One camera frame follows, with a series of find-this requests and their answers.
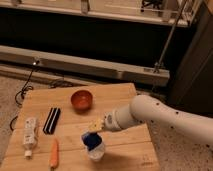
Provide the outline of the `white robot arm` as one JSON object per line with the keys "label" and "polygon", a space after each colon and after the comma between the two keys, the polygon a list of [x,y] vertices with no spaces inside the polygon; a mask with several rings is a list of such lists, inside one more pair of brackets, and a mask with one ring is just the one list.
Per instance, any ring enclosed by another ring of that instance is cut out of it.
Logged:
{"label": "white robot arm", "polygon": [[149,95],[135,96],[128,105],[106,113],[95,120],[88,131],[118,132],[148,121],[168,125],[213,149],[213,118],[174,109]]}

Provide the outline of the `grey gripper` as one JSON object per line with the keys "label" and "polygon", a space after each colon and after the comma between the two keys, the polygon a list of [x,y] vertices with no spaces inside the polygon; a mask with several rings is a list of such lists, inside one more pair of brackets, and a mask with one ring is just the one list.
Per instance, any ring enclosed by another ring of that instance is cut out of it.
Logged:
{"label": "grey gripper", "polygon": [[90,133],[101,132],[103,129],[106,131],[116,130],[116,126],[114,124],[114,116],[112,113],[105,114],[104,119],[97,119],[93,121],[88,127],[88,131]]}

